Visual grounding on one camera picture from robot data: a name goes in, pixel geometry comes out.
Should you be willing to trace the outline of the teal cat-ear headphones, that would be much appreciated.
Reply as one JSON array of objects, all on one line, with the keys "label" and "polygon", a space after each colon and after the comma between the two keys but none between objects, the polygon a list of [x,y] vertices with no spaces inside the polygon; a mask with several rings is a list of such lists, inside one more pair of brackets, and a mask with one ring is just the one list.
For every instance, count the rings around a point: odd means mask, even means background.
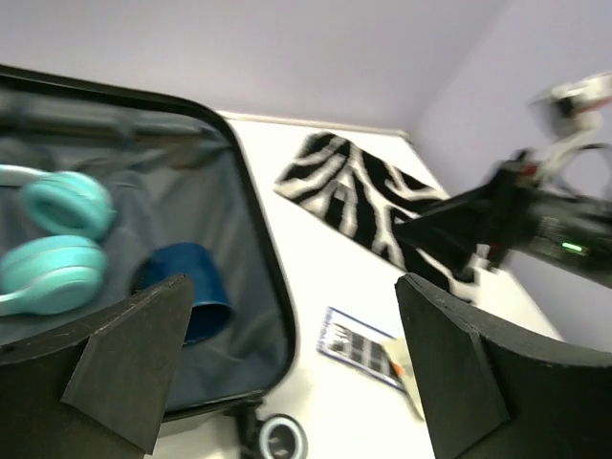
[{"label": "teal cat-ear headphones", "polygon": [[108,266],[98,241],[116,211],[98,180],[76,171],[1,166],[1,186],[18,187],[30,218],[49,234],[1,258],[1,316],[52,316],[84,306]]}]

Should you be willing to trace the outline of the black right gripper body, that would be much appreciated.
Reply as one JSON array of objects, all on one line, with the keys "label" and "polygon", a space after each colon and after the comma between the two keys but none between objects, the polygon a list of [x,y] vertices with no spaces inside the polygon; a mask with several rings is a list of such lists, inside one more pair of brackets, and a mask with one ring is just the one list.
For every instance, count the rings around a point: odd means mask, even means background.
[{"label": "black right gripper body", "polygon": [[541,163],[519,150],[487,183],[492,191],[485,234],[486,269],[519,251],[597,284],[611,286],[611,203],[564,188],[544,188]]}]

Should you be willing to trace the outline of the dark blue cup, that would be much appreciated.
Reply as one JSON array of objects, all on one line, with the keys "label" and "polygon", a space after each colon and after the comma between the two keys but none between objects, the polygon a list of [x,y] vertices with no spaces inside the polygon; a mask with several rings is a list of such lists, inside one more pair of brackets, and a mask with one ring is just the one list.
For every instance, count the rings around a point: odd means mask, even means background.
[{"label": "dark blue cup", "polygon": [[166,245],[151,252],[135,270],[132,294],[181,274],[191,280],[193,301],[184,345],[211,339],[233,319],[230,299],[209,251],[195,242]]}]

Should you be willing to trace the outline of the white card with orange dots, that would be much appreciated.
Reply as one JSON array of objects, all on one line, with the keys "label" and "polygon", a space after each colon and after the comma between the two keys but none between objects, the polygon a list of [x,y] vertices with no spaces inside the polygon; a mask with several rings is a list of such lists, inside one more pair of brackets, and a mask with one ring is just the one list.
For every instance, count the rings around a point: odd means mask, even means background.
[{"label": "white card with orange dots", "polygon": [[423,421],[425,413],[405,338],[387,339],[382,343],[382,347],[404,387],[407,398],[415,408],[418,417]]}]

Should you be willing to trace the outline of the black space-print kids suitcase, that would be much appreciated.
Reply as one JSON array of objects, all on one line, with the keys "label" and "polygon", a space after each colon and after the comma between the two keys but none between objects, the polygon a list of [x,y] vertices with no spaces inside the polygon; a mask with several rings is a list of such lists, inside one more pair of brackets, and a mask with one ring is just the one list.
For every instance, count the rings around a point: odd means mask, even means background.
[{"label": "black space-print kids suitcase", "polygon": [[[183,342],[160,430],[220,413],[235,422],[242,458],[307,455],[295,418],[258,415],[295,359],[295,314],[245,155],[219,114],[182,98],[3,66],[3,164],[84,173],[106,187],[116,216],[98,241],[108,266],[95,298],[58,315],[1,316],[1,348],[138,294],[133,273],[156,249],[201,244],[233,319],[211,339]],[[1,186],[1,258],[49,234],[19,191]]]}]

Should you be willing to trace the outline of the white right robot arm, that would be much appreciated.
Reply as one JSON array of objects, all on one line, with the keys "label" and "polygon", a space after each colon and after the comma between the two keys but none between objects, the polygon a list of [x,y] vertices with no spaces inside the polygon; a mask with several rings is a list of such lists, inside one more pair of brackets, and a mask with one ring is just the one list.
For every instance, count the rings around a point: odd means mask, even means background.
[{"label": "white right robot arm", "polygon": [[587,150],[601,127],[599,109],[611,100],[611,75],[598,74],[544,91],[535,108],[554,139],[546,158],[518,151],[483,185],[428,207],[399,225],[400,241],[426,251],[454,274],[463,273],[478,246],[486,269],[520,251],[602,286],[611,285],[611,200],[565,184],[561,170]]}]

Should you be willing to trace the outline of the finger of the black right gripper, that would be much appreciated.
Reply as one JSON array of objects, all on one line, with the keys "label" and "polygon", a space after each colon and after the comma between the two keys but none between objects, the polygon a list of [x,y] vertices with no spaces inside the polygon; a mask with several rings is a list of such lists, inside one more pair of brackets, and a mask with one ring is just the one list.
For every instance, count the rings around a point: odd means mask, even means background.
[{"label": "finger of the black right gripper", "polygon": [[506,207],[505,186],[479,186],[432,205],[420,217],[399,225],[398,237],[432,256],[455,279],[473,282],[475,268],[470,260],[480,245],[498,250]]}]

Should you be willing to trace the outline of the zebra print fuzzy pouch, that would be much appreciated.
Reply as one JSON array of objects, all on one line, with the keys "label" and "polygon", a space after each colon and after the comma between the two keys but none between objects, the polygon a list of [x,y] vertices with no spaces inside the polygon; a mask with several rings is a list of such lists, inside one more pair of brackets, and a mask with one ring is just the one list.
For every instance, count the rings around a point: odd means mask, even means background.
[{"label": "zebra print fuzzy pouch", "polygon": [[444,193],[344,137],[308,136],[275,180],[274,191],[402,272],[416,273],[468,303],[476,300],[475,273],[461,280],[398,236],[401,224],[444,200]]}]

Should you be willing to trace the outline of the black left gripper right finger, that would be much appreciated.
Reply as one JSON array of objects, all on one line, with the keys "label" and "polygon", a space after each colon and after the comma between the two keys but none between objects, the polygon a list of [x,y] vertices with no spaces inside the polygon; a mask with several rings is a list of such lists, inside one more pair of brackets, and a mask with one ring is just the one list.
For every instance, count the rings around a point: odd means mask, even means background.
[{"label": "black left gripper right finger", "polygon": [[610,457],[609,353],[534,333],[414,273],[396,294],[435,457]]}]

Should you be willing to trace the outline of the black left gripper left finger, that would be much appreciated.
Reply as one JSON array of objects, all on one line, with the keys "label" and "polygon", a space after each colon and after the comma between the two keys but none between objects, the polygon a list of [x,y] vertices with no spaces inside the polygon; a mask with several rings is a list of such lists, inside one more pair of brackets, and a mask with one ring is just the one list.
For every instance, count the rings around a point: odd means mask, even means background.
[{"label": "black left gripper left finger", "polygon": [[143,458],[152,453],[193,301],[175,275],[1,348],[4,458]]}]

